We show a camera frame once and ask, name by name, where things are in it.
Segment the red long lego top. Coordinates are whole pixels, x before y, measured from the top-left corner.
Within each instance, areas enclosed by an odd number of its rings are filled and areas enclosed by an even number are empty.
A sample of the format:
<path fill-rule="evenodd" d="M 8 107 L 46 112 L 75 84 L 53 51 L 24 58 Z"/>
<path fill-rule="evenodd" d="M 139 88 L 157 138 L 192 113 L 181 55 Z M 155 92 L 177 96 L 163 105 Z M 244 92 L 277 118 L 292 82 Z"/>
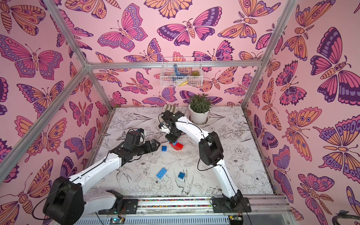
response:
<path fill-rule="evenodd" d="M 176 145 L 172 145 L 172 143 L 169 143 L 170 144 L 170 146 L 174 149 L 174 150 L 176 150 L 176 151 L 181 151 L 182 149 L 183 149 L 183 145 L 182 144 L 180 144 L 180 143 L 177 143 Z"/>

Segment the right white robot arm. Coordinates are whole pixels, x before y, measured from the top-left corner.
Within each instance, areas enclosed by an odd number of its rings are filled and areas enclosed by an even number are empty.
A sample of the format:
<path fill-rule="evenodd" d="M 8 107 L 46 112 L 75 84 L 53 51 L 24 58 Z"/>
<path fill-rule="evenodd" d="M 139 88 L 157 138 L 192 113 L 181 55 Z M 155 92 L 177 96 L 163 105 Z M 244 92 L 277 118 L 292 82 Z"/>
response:
<path fill-rule="evenodd" d="M 233 182 L 224 160 L 224 150 L 216 132 L 208 132 L 192 123 L 182 112 L 169 110 L 158 116 L 159 128 L 166 133 L 166 139 L 175 143 L 184 133 L 199 147 L 199 161 L 209 166 L 220 183 L 222 195 L 235 211 L 242 207 L 243 194 Z"/>

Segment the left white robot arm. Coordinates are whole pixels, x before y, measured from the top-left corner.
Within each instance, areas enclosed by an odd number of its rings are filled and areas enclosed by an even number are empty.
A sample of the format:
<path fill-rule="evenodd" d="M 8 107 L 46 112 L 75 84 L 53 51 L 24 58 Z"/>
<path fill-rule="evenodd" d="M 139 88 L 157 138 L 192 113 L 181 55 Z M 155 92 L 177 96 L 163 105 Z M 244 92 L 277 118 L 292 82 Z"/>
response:
<path fill-rule="evenodd" d="M 46 198 L 43 213 L 60 225 L 73 225 L 82 216 L 99 211 L 122 212 L 125 208 L 123 195 L 115 190 L 92 197 L 85 194 L 111 172 L 142 155 L 157 151 L 160 145 L 155 139 L 146 141 L 143 129 L 129 131 L 125 140 L 102 160 L 68 178 L 57 178 Z"/>

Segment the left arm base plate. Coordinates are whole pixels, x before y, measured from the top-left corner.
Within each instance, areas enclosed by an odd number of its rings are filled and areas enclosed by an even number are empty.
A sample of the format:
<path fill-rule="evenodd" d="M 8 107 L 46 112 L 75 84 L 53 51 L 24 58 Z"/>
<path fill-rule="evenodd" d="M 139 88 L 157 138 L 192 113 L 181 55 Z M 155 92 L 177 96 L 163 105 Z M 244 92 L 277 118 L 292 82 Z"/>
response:
<path fill-rule="evenodd" d="M 122 199 L 116 201 L 114 206 L 108 210 L 101 210 L 98 212 L 99 215 L 131 215 L 136 214 L 138 208 L 138 199 Z"/>

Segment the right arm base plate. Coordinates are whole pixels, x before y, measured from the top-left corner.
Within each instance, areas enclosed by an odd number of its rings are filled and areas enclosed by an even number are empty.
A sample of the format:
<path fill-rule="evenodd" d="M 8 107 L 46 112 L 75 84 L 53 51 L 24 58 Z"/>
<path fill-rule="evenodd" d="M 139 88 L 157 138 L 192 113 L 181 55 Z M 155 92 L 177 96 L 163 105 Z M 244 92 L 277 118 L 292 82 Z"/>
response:
<path fill-rule="evenodd" d="M 232 202 L 226 198 L 212 197 L 210 199 L 214 213 L 250 213 L 252 212 L 249 199 L 243 197 L 240 201 Z"/>

